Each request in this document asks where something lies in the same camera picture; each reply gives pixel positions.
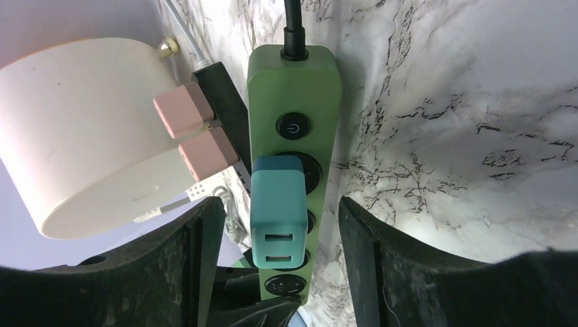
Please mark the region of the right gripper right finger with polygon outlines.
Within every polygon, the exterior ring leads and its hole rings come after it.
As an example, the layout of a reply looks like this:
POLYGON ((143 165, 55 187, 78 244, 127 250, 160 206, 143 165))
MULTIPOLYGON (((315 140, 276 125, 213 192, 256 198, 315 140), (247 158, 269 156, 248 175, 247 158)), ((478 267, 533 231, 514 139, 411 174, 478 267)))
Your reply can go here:
POLYGON ((577 253, 531 251, 488 264, 436 249, 339 201, 359 326, 576 326, 577 253))

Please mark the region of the teal USB plug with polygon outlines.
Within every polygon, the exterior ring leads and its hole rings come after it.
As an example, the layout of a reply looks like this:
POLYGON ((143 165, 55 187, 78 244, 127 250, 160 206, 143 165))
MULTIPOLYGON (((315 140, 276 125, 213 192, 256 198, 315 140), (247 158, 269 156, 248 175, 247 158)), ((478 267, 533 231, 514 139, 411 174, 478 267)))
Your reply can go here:
POLYGON ((257 158, 251 188, 254 264, 261 269, 298 268, 305 257, 308 225, 301 160, 293 155, 257 158))

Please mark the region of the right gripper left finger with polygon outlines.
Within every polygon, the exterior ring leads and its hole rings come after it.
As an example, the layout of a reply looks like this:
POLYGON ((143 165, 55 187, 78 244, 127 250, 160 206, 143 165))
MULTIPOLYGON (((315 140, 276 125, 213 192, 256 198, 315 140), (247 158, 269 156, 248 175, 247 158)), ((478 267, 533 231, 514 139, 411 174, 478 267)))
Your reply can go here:
POLYGON ((206 326, 219 198, 78 266, 1 269, 2 326, 206 326))

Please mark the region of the pink USB plug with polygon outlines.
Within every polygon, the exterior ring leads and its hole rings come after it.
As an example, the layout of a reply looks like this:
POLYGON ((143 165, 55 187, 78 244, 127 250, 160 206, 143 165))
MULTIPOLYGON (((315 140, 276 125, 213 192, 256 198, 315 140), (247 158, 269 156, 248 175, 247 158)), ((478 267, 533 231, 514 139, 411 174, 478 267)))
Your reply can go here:
POLYGON ((208 126, 215 113, 197 82, 189 82, 153 98, 155 109, 173 139, 208 126))
POLYGON ((180 143, 179 152, 198 182, 239 161, 239 156, 222 127, 209 129, 180 143))

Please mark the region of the black strip with pink plugs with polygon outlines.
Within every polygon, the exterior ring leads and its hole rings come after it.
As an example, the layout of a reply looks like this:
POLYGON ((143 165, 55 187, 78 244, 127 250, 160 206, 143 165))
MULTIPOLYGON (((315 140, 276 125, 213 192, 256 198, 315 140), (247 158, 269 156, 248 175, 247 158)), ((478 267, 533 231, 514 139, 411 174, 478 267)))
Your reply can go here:
POLYGON ((249 139, 249 117, 227 69, 222 62, 210 64, 192 73, 226 132, 240 162, 234 165, 248 194, 251 193, 252 158, 249 139))

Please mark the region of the green power strip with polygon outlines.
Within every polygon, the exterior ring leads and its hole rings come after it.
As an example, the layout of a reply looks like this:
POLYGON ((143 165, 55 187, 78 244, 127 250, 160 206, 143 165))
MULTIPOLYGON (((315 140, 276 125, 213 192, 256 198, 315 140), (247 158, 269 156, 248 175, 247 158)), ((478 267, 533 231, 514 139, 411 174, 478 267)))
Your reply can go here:
POLYGON ((308 46, 302 61, 282 57, 281 45, 257 47, 249 56, 247 99, 252 173, 257 158, 293 155, 303 164, 307 196, 305 257, 293 269, 258 268, 260 296, 309 297, 329 181, 343 84, 333 53, 308 46))

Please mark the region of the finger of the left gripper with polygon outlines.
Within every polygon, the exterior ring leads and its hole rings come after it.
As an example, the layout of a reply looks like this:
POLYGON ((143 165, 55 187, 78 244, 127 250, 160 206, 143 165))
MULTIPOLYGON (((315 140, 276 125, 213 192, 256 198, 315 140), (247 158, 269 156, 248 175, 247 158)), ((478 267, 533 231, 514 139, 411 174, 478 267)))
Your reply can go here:
POLYGON ((301 300, 284 296, 260 299, 257 268, 218 266, 206 326, 208 327, 282 327, 289 324, 301 300))

